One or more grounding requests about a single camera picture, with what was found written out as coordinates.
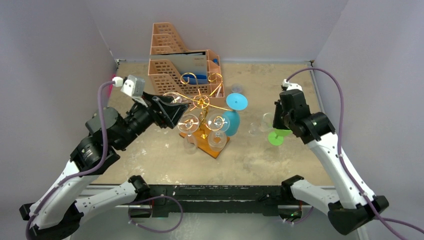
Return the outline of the tall clear flute glass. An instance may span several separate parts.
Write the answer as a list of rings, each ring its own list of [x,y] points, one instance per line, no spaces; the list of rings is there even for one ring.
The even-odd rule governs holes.
[[[194,133],[200,126],[200,120],[194,114],[185,114],[178,122],[177,127],[182,134],[184,150],[187,154],[193,155],[198,149],[198,142]]]

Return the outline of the small clear goblet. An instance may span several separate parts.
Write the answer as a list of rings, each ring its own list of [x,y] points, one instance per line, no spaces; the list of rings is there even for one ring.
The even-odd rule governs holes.
[[[273,113],[264,113],[256,121],[250,123],[248,133],[252,136],[256,136],[262,133],[269,133],[273,131],[273,120]]]

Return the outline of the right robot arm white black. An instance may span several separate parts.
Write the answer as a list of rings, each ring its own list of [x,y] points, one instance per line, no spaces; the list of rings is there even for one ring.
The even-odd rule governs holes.
[[[376,195],[359,176],[343,150],[329,118],[322,112],[311,113],[304,93],[284,90],[275,101],[273,127],[291,130],[315,154],[332,180],[333,194],[295,175],[281,183],[280,196],[288,204],[303,201],[327,215],[334,229],[347,235],[377,218],[389,202]]]

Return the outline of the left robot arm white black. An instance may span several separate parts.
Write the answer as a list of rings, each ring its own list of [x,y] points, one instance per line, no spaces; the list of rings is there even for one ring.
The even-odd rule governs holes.
[[[151,125],[174,128],[187,103],[171,96],[144,93],[121,116],[113,107],[101,107],[85,126],[89,131],[70,154],[63,172],[44,196],[20,207],[27,222],[28,240],[62,240],[89,218],[122,204],[142,205],[153,200],[150,187],[140,175],[133,175],[118,187],[80,198],[80,193],[120,158],[127,147]]]

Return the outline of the blue plastic goblet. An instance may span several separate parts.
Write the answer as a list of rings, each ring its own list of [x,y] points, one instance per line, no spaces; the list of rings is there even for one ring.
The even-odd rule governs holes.
[[[228,137],[232,137],[237,133],[240,127],[241,117],[239,111],[247,108],[248,100],[241,93],[231,93],[226,97],[226,104],[231,110],[223,114],[229,120],[229,127],[225,131],[225,134]]]

